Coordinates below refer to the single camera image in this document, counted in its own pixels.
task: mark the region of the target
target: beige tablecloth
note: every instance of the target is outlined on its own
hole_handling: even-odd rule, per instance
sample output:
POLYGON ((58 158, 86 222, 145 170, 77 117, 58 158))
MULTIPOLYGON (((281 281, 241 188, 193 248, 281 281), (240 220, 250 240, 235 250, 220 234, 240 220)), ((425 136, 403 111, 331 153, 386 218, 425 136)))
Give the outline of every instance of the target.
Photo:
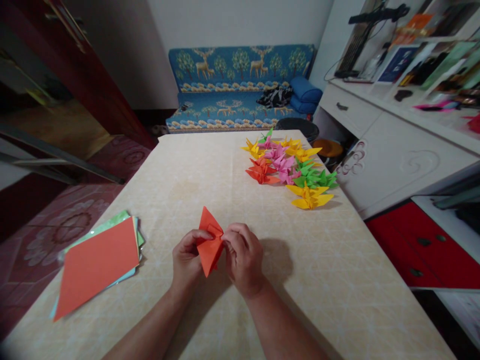
MULTIPOLYGON (((122 210, 141 219, 146 238, 137 274, 52 323, 61 273, 4 345, 18 359, 99 359, 167 290, 173 247, 198 227, 205 205, 226 229, 247 223, 264 247, 263 268, 333 358, 454 359, 340 188, 305 211, 284 186, 259 185, 240 149, 259 132, 162 136, 98 221, 122 210)), ((298 130, 275 131, 305 138, 298 130)), ((168 351, 169 358, 263 359, 248 309, 224 270, 203 279, 168 351)))

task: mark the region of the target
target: blue sofa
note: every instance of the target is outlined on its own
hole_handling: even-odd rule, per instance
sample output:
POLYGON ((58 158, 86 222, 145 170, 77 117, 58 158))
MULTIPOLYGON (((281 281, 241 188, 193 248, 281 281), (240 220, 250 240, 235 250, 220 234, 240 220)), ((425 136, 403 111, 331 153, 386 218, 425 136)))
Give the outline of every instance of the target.
POLYGON ((171 49, 179 109, 166 124, 172 134, 270 129, 283 118, 302 118, 291 106, 266 108, 263 91, 288 87, 309 74, 313 45, 171 49))

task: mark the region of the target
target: black and white cloth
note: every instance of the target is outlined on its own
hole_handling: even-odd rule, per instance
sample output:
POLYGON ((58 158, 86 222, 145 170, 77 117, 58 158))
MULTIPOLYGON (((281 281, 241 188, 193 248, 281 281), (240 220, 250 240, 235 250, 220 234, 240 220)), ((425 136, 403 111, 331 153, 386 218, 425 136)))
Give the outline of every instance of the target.
POLYGON ((289 87, 277 87, 270 90, 265 90, 261 98, 256 102, 263 105, 267 109, 282 108, 290 103, 290 99, 294 94, 294 90, 289 87))

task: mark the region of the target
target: yellow paper crane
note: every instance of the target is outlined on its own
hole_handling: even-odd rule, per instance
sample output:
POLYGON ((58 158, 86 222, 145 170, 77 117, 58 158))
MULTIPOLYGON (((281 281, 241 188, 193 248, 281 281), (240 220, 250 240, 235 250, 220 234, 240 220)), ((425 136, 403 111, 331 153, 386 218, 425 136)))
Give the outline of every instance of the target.
POLYGON ((322 150, 321 147, 314 147, 314 148, 307 149, 307 150, 303 150, 302 148, 297 149, 297 150, 293 150, 292 148, 289 148, 285 152, 288 155, 296 156, 298 161, 300 161, 301 163, 304 163, 304 162, 307 162, 307 161, 311 161, 312 159, 310 157, 312 155, 315 155, 316 153, 318 153, 320 150, 322 150))
POLYGON ((250 155, 256 160, 258 158, 261 158, 263 155, 265 155, 265 149, 259 148, 259 143, 257 141, 255 141, 255 143, 252 144, 250 140, 247 139, 246 147, 241 147, 240 149, 248 151, 250 155))
POLYGON ((305 187, 294 185, 286 185, 286 187, 295 195, 302 197, 301 199, 293 200, 291 202, 292 205, 295 205, 300 209, 315 209, 325 205, 334 197, 333 194, 323 194, 329 189, 328 186, 310 189, 307 187, 307 182, 305 182, 305 187))
POLYGON ((302 141, 300 139, 293 140, 290 138, 290 140, 287 140, 286 136, 284 141, 274 141, 274 143, 280 144, 284 148, 290 148, 292 151, 297 151, 302 148, 302 141))

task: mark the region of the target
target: cabinet knob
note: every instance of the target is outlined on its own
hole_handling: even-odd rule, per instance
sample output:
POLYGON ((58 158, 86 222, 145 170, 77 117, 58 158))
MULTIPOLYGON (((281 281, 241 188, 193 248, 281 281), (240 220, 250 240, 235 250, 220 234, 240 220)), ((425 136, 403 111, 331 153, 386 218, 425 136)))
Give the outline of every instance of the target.
POLYGON ((427 247, 428 245, 430 245, 432 242, 424 237, 418 237, 416 239, 416 242, 419 243, 420 245, 422 245, 423 247, 427 247))
POLYGON ((414 277, 417 277, 417 278, 420 278, 424 275, 423 272, 421 272, 420 270, 414 269, 413 267, 410 268, 410 272, 414 277))
POLYGON ((336 103, 336 107, 338 108, 338 110, 341 110, 341 111, 347 111, 349 109, 348 106, 344 106, 344 105, 340 104, 339 102, 336 103))

